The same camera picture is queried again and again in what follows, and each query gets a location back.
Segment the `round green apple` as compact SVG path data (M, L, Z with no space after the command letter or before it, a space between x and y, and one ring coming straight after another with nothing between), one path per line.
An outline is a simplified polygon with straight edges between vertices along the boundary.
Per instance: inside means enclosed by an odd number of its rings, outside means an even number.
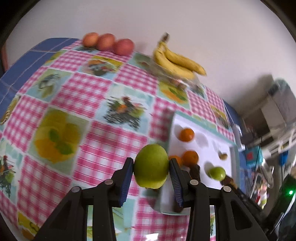
M226 171L222 167L213 167L208 171L209 176L216 181L223 181L226 177Z

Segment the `orange tangerine with stem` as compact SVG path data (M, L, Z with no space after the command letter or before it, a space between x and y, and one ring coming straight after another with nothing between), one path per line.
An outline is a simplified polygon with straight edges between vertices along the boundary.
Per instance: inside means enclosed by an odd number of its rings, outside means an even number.
M183 166L183 162L182 162L181 157L179 157L177 155L171 155L171 156L169 156L169 160L171 160L171 159L176 159L179 167L182 167Z

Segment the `elongated green mango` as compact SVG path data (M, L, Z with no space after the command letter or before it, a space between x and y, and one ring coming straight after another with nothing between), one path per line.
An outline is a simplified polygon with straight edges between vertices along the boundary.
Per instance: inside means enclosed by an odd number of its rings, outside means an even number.
M158 144L144 146L134 161L133 173L136 183L143 188L159 189L169 172L168 154Z

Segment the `dark brown wrinkled fruit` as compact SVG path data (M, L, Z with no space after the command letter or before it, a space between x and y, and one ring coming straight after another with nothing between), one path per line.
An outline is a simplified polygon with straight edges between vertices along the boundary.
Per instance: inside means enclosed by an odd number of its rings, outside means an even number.
M234 182L233 178L225 176L225 178L220 182L223 186L231 185L234 189L237 189L238 186Z

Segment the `teal toy box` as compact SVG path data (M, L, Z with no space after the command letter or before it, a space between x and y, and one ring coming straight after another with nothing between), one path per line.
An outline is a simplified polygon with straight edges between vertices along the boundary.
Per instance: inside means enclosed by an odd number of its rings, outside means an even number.
M246 166L249 168L261 165L263 162L263 154L260 146L255 146L244 151Z

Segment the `middle orange tangerine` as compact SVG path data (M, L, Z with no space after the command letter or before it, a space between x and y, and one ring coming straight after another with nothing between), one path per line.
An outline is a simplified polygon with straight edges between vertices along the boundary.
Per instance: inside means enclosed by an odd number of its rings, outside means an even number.
M199 161L199 155L196 151L185 151L182 155L182 163L186 167L195 166Z

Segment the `white foam tray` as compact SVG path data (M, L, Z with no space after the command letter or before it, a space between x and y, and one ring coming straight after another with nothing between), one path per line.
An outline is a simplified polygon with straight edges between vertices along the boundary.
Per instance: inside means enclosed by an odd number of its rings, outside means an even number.
M195 137L190 142L182 142L178 136L182 129L191 128ZM224 168L227 176L240 184L239 154L237 145L218 131L180 111L176 111L171 121L170 137L167 153L169 156L182 156L185 151L193 150L199 155L201 182L207 187L221 189L222 185L208 175L208 171L216 166ZM228 158L221 160L219 155L227 153Z

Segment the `white power strip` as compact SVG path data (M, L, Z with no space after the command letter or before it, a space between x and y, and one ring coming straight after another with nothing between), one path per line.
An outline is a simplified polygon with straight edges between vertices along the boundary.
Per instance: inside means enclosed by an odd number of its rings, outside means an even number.
M238 147L238 151L243 152L245 150L245 145L242 144L242 141L241 141L242 132L241 132L240 126L237 124L234 124L232 126L232 131L234 133L234 138L235 138L236 145Z

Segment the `white chair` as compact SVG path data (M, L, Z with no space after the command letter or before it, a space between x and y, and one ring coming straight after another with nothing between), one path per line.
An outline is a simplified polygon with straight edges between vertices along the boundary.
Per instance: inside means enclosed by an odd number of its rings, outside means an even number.
M266 160L288 151L295 145L295 120L271 127L267 137L272 137L273 141L261 148Z

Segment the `clear plastic fruit container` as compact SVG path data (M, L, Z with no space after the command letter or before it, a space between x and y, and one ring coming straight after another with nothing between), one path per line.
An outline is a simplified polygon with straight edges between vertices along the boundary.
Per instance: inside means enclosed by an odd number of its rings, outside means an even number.
M157 63L155 63L154 59L151 59L149 62L149 71L159 81L174 85L178 89L197 90L198 88L202 87L202 84L196 75L193 80L188 80L186 78L181 78L181 77L177 77L175 75L171 75L169 73L166 73L163 67L161 67Z

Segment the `blue tablecloth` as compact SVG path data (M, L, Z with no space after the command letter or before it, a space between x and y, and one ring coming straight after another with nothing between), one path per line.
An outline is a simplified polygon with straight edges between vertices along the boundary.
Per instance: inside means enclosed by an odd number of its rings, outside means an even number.
M23 54L1 76L1 114L24 83L41 67L54 53L74 43L75 38L49 38Z

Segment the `upper yellow banana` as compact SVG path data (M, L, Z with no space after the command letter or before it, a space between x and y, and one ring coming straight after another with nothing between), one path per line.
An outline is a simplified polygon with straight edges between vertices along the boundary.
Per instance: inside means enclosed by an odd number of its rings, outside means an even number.
M167 41L169 37L170 35L168 33L165 33L158 43L158 48L161 48L163 50L166 58L180 67L191 70L193 73L196 72L199 75L206 76L207 73L200 64L183 55L177 54L168 48Z

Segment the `yellow banana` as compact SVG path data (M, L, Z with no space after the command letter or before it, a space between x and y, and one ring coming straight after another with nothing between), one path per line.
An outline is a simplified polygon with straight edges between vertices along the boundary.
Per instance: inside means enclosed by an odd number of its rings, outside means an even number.
M168 48L167 41L169 37L170 35L168 33L165 33L158 43L158 48L161 48L163 50L166 58L180 67L191 70L193 73L196 72L199 75L206 76L207 73L200 64L183 55L177 54Z
M191 70L180 67L169 61L161 48L156 48L154 50L154 61L161 66L166 73L174 77L187 80L193 80L195 78L195 75Z

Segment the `lower yellow banana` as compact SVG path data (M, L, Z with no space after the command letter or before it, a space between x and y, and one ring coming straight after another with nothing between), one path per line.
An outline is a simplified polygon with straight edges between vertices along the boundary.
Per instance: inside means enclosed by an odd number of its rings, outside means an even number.
M174 77L187 80L193 80L195 78L195 75L191 70L180 67L169 61L161 48L156 48L154 50L154 61L161 66L166 73Z

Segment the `small orange apple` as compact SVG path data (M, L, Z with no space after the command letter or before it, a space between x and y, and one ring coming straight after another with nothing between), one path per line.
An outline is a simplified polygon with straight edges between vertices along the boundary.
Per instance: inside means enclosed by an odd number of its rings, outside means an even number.
M95 47L99 39L99 34L96 32L87 33L82 39L82 45L84 47Z

